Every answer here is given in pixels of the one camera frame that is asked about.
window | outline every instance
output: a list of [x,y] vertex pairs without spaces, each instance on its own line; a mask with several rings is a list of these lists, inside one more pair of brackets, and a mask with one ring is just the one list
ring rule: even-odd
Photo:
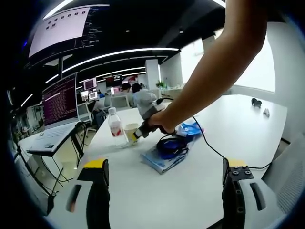
[[[217,39],[223,29],[215,31]],[[262,50],[250,63],[235,85],[275,92],[275,67],[271,46],[266,35]]]
[[182,81],[186,83],[203,56],[203,43],[198,39],[181,49]]

forearm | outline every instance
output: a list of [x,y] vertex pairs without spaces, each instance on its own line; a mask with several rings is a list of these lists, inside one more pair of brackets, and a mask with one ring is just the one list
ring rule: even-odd
[[257,54],[241,38],[219,37],[199,61],[180,96],[164,111],[165,122],[177,126],[229,89]]

white cup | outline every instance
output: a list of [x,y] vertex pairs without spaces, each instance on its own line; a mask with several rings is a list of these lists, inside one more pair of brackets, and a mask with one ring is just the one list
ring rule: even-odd
[[125,134],[127,136],[128,142],[130,145],[134,145],[138,142],[138,140],[133,135],[134,132],[139,128],[139,124],[137,123],[130,123],[127,124],[124,128]]

headphones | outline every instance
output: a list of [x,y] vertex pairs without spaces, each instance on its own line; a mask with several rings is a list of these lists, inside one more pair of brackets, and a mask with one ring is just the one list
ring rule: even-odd
[[255,99],[255,98],[253,98],[253,99],[251,100],[251,103],[252,103],[252,106],[256,106],[256,107],[258,107],[258,108],[261,108],[261,106],[262,106],[262,101],[257,100],[257,99]]
[[165,137],[168,137],[168,135],[162,137],[157,144],[157,149],[162,159],[172,159],[183,152],[188,152],[188,142],[184,137],[175,135],[164,139]]

bottle cap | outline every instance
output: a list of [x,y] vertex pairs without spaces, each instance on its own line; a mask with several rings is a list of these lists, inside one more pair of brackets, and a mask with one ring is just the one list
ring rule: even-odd
[[110,108],[108,109],[108,113],[109,113],[110,115],[115,114],[115,113],[116,113],[116,108],[115,108],[115,107],[110,107]]

